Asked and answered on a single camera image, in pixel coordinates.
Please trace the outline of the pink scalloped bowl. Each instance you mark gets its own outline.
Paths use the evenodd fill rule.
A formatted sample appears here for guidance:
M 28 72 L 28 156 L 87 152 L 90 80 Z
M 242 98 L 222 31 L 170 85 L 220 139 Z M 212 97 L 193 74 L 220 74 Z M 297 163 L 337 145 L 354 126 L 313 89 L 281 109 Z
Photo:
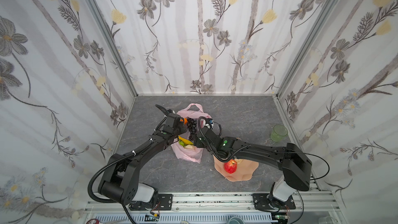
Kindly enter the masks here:
M 235 160 L 237 162 L 237 170 L 233 174 L 227 173 L 223 168 L 225 162 L 219 161 L 216 157 L 214 157 L 215 169 L 223 177 L 232 182 L 250 180 L 253 176 L 254 171 L 259 167 L 259 163 L 245 159 Z

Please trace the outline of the green translucent cup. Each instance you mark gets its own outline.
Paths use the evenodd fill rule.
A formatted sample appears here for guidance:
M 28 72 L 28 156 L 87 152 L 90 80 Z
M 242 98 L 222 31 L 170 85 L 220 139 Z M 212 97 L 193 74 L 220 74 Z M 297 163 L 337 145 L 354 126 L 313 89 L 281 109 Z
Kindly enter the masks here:
M 270 138 L 274 142 L 280 142 L 288 136 L 287 128 L 282 124 L 277 124 L 272 128 Z

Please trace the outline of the dark fake grape bunch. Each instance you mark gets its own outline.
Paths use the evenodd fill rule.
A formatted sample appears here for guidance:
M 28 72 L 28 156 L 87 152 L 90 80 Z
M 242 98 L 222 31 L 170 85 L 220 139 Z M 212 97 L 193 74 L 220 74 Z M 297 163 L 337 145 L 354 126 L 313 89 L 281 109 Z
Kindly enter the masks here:
M 189 131 L 188 140 L 193 143 L 197 138 L 198 120 L 193 118 L 187 118 L 187 127 Z

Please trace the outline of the yellow fake banana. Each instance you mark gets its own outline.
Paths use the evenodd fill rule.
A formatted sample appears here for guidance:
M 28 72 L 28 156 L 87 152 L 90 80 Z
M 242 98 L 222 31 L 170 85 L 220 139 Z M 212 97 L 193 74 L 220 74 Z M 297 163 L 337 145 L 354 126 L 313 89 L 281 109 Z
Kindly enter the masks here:
M 178 137 L 178 142 L 179 141 L 183 141 L 185 145 L 193 145 L 193 143 L 190 140 L 182 138 L 181 136 Z

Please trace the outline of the pink plastic bag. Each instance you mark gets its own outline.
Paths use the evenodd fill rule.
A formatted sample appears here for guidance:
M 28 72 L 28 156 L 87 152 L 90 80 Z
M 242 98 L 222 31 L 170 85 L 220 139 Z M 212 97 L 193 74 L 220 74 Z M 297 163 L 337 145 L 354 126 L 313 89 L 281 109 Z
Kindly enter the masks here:
M 202 105 L 198 103 L 189 104 L 186 108 L 178 111 L 177 115 L 179 115 L 182 118 L 193 118 L 197 120 L 199 117 L 211 118 L 209 114 L 204 112 Z M 182 138 L 188 139 L 189 131 L 187 124 L 186 124 L 186 129 L 187 132 L 185 134 L 181 134 L 180 136 Z M 175 143 L 172 144 L 172 150 L 176 155 L 177 159 L 185 160 L 188 162 L 201 163 L 203 148 L 195 147 L 195 150 L 184 149 L 184 147 L 179 145 L 178 138 L 176 138 Z

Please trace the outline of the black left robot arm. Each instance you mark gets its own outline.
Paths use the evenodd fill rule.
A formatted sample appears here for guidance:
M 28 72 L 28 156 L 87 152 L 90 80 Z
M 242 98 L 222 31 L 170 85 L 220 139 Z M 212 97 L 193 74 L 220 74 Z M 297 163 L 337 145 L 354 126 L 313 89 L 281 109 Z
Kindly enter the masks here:
M 112 155 L 108 163 L 92 176 L 87 188 L 89 197 L 95 202 L 121 204 L 133 224 L 135 221 L 129 214 L 128 205 L 137 203 L 141 207 L 155 209 L 160 202 L 158 189 L 140 183 L 141 169 L 187 131 L 183 117 L 160 105 L 156 105 L 156 108 L 163 113 L 164 118 L 148 140 L 130 152 Z

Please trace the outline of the red fake strawberry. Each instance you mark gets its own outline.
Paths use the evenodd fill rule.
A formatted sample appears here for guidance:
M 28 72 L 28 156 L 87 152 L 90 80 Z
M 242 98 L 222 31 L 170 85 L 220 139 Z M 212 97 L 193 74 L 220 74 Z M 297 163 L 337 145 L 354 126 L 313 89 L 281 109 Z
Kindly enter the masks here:
M 231 159 L 230 161 L 224 163 L 223 168 L 229 174 L 235 173 L 236 170 L 237 170 L 237 162 L 236 162 L 236 160 Z

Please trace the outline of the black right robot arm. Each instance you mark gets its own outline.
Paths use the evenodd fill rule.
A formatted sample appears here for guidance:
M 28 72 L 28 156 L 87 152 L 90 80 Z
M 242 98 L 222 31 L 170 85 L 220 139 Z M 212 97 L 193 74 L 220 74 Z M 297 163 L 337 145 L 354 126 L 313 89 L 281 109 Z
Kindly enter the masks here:
M 215 134 L 212 121 L 205 117 L 197 120 L 198 136 L 194 146 L 205 148 L 220 162 L 227 164 L 237 159 L 254 161 L 274 167 L 282 171 L 282 177 L 273 183 L 271 191 L 263 202 L 273 212 L 282 209 L 291 210 L 295 192 L 309 191 L 312 178 L 312 161 L 309 153 L 305 153 L 293 143 L 286 146 L 264 146 L 251 144 L 241 139 Z

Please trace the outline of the pale yellow fake fruit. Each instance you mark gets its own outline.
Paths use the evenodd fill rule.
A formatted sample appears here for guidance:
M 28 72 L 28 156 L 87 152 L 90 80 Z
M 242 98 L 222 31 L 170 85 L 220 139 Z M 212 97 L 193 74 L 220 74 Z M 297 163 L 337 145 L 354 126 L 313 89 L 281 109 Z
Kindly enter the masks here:
M 195 147 L 193 145 L 186 145 L 184 149 L 190 149 L 190 150 L 195 150 Z

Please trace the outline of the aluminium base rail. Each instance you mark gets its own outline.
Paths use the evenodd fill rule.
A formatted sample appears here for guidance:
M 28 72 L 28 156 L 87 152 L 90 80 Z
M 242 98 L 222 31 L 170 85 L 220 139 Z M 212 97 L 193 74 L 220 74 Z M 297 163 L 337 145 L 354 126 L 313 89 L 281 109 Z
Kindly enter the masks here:
M 153 209 L 138 203 L 88 202 L 80 224 L 226 224 L 236 217 L 245 224 L 346 224 L 341 208 L 329 191 L 315 183 L 307 192 L 295 192 L 287 207 L 267 207 L 265 192 L 166 192 Z

